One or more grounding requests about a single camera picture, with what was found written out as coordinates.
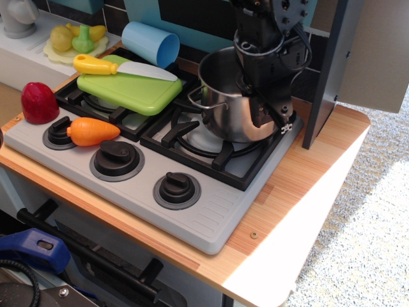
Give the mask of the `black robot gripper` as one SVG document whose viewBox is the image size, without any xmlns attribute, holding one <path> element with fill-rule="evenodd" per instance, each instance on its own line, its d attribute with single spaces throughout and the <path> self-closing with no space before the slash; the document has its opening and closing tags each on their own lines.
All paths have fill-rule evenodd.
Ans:
<svg viewBox="0 0 409 307">
<path fill-rule="evenodd" d="M 234 48 L 242 66 L 236 84 L 249 98 L 253 125 L 259 129 L 291 125 L 291 84 L 298 74 L 299 37 L 281 38 L 271 49 L 261 49 L 236 31 Z"/>
</svg>

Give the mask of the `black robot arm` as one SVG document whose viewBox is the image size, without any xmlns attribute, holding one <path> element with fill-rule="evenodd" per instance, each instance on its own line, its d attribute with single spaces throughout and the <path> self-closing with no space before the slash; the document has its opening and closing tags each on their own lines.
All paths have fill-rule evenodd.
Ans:
<svg viewBox="0 0 409 307">
<path fill-rule="evenodd" d="M 307 1 L 232 1 L 236 31 L 233 39 L 240 64 L 236 84 L 250 97 L 252 121 L 264 124 L 260 108 L 281 133 L 292 128 L 295 112 L 291 101 L 293 80 L 312 60 L 304 31 Z"/>
</svg>

